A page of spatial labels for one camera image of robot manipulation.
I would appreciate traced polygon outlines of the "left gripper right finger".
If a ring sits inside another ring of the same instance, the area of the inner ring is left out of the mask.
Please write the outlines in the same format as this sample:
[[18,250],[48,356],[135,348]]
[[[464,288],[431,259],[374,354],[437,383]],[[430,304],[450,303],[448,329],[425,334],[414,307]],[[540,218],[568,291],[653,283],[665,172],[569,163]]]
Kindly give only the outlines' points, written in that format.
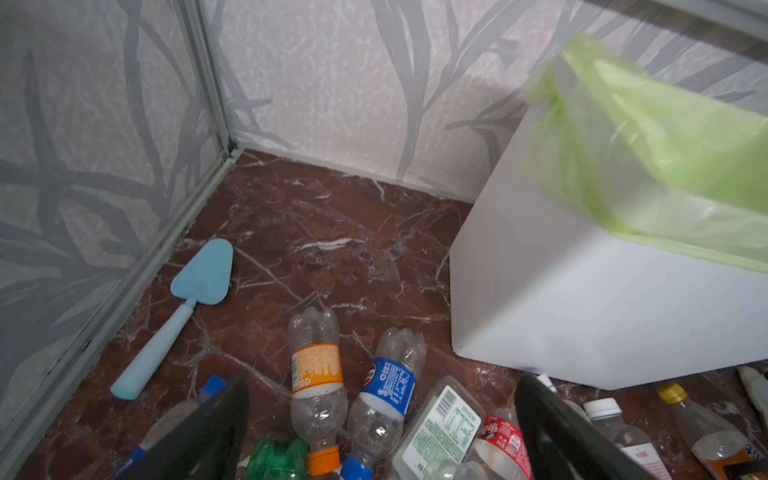
[[518,379],[514,404],[536,479],[653,479],[533,375]]

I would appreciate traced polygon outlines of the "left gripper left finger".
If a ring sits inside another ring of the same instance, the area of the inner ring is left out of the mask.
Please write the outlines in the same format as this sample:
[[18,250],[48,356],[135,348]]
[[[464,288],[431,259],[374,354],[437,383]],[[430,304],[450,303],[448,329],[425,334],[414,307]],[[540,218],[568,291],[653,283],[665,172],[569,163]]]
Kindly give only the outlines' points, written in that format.
[[233,479],[248,416],[248,385],[237,376],[118,477]]

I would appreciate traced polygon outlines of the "small green bottle yellow cap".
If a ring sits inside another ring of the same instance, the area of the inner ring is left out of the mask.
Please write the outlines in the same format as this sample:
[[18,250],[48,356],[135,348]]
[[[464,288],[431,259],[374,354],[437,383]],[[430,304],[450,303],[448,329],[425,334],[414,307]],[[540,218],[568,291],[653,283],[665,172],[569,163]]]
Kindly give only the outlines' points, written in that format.
[[246,480],[307,480],[309,445],[300,439],[280,442],[263,439],[254,447],[245,470]]

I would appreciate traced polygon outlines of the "square green label bottle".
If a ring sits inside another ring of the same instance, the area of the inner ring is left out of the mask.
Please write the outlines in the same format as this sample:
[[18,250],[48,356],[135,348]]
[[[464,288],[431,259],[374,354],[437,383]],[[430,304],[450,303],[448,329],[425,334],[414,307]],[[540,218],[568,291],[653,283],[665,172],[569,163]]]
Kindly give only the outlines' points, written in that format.
[[396,479],[422,479],[431,461],[462,462],[485,416],[485,409],[456,378],[441,378],[403,434],[388,462],[390,473]]

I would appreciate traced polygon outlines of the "orange label clear bottle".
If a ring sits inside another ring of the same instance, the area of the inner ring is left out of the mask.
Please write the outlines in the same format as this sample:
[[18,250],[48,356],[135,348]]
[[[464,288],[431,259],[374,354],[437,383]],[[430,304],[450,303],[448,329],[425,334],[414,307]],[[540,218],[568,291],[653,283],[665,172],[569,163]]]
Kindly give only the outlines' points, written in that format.
[[340,467],[338,437],[348,413],[338,320],[329,309],[307,307],[289,322],[291,422],[309,446],[312,477]]

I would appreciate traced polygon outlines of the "blue label pepsi bottle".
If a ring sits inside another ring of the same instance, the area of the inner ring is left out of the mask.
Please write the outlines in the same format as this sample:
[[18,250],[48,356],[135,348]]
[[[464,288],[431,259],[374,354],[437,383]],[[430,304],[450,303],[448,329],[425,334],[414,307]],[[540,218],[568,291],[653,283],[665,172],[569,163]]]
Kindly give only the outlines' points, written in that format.
[[382,334],[371,368],[349,410],[351,450],[341,467],[343,479],[370,479],[376,464],[398,446],[426,357],[421,333],[392,327]]

